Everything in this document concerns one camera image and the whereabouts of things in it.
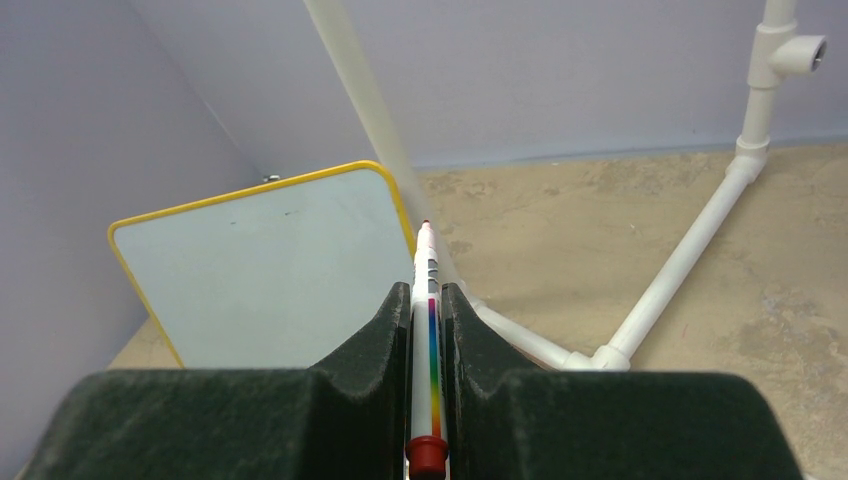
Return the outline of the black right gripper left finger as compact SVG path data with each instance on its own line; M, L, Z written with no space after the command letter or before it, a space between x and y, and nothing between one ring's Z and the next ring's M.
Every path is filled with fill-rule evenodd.
M305 369L116 369L77 383L28 479L399 479L410 288Z

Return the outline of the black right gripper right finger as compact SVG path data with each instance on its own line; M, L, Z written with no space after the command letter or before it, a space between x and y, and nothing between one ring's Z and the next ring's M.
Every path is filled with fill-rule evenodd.
M442 291L456 479L798 479L770 406L720 372L552 371Z

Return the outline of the yellow framed whiteboard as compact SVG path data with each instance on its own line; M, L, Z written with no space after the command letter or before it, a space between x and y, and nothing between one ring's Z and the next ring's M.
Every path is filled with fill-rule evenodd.
M413 273L399 189L368 160L120 220L108 238L190 369L311 366Z

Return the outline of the red whiteboard marker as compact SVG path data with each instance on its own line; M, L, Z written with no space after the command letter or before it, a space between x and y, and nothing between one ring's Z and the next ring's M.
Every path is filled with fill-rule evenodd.
M441 284L436 235L424 221L417 235L411 288L410 479L444 479L449 446L441 355Z

